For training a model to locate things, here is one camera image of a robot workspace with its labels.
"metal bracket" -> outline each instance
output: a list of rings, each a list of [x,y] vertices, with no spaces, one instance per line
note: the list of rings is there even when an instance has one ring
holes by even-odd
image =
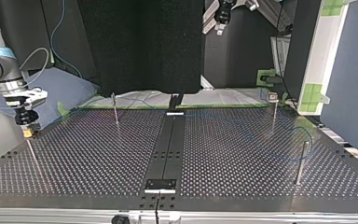
[[[175,189],[175,179],[149,179],[146,183],[145,193],[174,194]]]
[[[330,105],[330,98],[325,95],[322,95],[321,103],[324,103],[325,105]]]
[[[216,20],[214,19],[214,13],[217,11],[219,6],[219,1],[214,0],[203,15],[202,32],[205,35],[208,34],[213,28],[215,28],[218,35],[222,35],[224,29],[226,28],[225,24],[217,24]],[[251,11],[254,11],[255,9],[260,7],[257,0],[238,0],[237,4],[231,10],[234,10],[235,8],[240,6],[247,6]]]
[[[182,103],[183,97],[183,94],[173,94],[171,96],[170,107],[168,109],[167,116],[184,115],[183,111],[176,109],[176,107]]]

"metal post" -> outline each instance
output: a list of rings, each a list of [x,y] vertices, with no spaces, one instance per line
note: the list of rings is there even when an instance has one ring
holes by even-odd
[[[117,107],[116,107],[116,95],[112,93],[113,108],[115,110],[116,124],[118,124]]]
[[[300,181],[301,181],[301,176],[302,176],[302,172],[303,172],[303,169],[304,169],[305,157],[307,155],[307,149],[309,148],[309,145],[310,145],[310,143],[308,141],[304,142],[300,162],[299,162],[299,165],[298,165],[298,173],[297,173],[297,177],[296,177],[296,185],[299,185]]]
[[[31,145],[31,141],[30,141],[30,140],[26,140],[26,142],[27,142],[28,147],[29,147],[29,149],[30,149],[30,151],[31,151],[32,157],[34,158],[34,160],[37,160],[37,157],[36,157],[36,155],[34,154],[34,148],[33,148],[32,145]]]

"green tape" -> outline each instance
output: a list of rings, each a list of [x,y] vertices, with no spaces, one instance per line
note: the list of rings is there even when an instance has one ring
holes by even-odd
[[[57,103],[57,109],[60,112],[61,116],[63,117],[69,114],[69,110],[66,110],[65,107],[63,106],[63,103],[61,102]]]
[[[339,16],[341,15],[342,8],[345,6],[345,0],[325,0],[322,9],[322,16]]]
[[[261,86],[265,86],[265,87],[273,87],[273,84],[268,84],[265,81],[261,80],[261,77],[275,77],[276,76],[276,71],[275,69],[269,69],[269,70],[258,70],[257,72],[257,82],[255,83],[256,86],[261,87]]]
[[[243,105],[179,105],[179,109],[200,109],[200,108],[260,108],[270,104],[243,104]]]
[[[301,112],[316,112],[318,104],[322,100],[322,84],[305,84],[299,110]]]

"black panel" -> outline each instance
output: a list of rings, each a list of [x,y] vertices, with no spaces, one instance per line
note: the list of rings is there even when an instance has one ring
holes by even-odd
[[[50,39],[54,28],[62,17],[62,0],[41,0],[41,2]],[[83,78],[99,83],[76,0],[65,0],[65,16],[56,31],[53,44],[60,57],[74,65]],[[78,76],[76,70],[59,59],[56,59],[55,66]]]
[[[206,36],[205,76],[216,88],[254,87],[257,71],[273,68],[275,27],[258,11],[238,7],[222,36]]]
[[[298,99],[307,69],[310,47],[318,20],[321,0],[298,0],[295,26],[287,55],[284,80],[292,97]]]
[[[202,0],[78,4],[104,95],[200,89]]]
[[[50,50],[43,9],[38,0],[0,0],[0,27],[7,47],[13,49],[19,64],[37,48]],[[37,53],[24,70],[40,69],[45,53]]]

